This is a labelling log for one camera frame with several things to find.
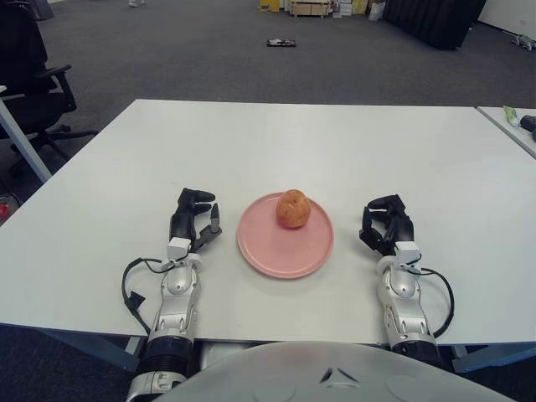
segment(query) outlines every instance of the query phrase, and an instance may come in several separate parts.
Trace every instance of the gray carpet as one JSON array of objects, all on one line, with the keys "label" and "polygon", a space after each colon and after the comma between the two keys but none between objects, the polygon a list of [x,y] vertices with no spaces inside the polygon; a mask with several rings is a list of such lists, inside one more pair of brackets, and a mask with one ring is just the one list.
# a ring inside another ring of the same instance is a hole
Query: gray carpet
[{"label": "gray carpet", "polygon": [[[388,23],[366,18],[264,14],[255,0],[66,0],[39,23],[49,65],[72,64],[79,109],[62,122],[101,129],[136,98],[356,105],[536,107],[536,53],[477,23],[462,49],[438,51]],[[269,49],[270,38],[295,49]],[[87,140],[61,144],[74,154]],[[42,157],[53,171],[62,162]],[[27,199],[39,181],[0,142],[0,177]],[[0,327],[0,400],[120,401],[119,369],[29,329]],[[467,377],[534,402],[536,359]]]}]

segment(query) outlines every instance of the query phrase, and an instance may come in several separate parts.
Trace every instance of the pink plate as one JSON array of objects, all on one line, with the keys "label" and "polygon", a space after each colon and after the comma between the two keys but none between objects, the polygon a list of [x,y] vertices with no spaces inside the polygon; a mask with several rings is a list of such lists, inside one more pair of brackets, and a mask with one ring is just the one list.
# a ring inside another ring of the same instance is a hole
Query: pink plate
[{"label": "pink plate", "polygon": [[242,214],[238,246],[258,271],[275,278],[299,278],[322,266],[333,247],[333,227],[320,205],[311,202],[311,215],[298,229],[277,222],[276,205],[282,193],[257,199]]}]

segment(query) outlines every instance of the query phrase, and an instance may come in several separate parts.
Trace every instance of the yellow box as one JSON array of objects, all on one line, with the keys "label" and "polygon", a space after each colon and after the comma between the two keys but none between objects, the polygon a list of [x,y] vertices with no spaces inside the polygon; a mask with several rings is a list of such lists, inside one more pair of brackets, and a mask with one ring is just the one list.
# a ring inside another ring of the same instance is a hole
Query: yellow box
[{"label": "yellow box", "polygon": [[279,0],[260,0],[260,10],[263,13],[278,13],[279,12]]},{"label": "yellow box", "polygon": [[352,14],[364,15],[367,12],[368,5],[369,5],[369,0],[353,0]]}]

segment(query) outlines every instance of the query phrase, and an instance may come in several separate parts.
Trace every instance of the black chair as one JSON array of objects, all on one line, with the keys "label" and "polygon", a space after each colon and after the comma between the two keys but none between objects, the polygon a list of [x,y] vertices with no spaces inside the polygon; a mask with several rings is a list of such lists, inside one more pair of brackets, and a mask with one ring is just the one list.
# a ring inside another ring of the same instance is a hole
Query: black chair
[{"label": "black chair", "polygon": [[[45,145],[54,149],[65,161],[70,156],[55,143],[86,136],[94,136],[98,131],[70,132],[70,127],[59,126],[49,130],[60,117],[76,109],[75,97],[65,78],[70,65],[47,69],[47,52],[39,28],[28,12],[19,5],[0,3],[0,85],[7,86],[2,93],[6,107],[38,151]],[[52,79],[58,81],[61,92],[51,92],[57,88]],[[0,139],[8,134],[0,127]],[[21,158],[10,169],[15,174],[25,161]]]}]

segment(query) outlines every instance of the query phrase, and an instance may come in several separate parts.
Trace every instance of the black cabinet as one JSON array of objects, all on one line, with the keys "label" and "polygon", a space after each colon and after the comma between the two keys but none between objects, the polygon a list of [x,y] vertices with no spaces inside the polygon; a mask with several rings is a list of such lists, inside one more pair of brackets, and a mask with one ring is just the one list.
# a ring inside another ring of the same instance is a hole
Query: black cabinet
[{"label": "black cabinet", "polygon": [[485,4],[486,0],[389,0],[384,18],[438,49],[455,49]]}]

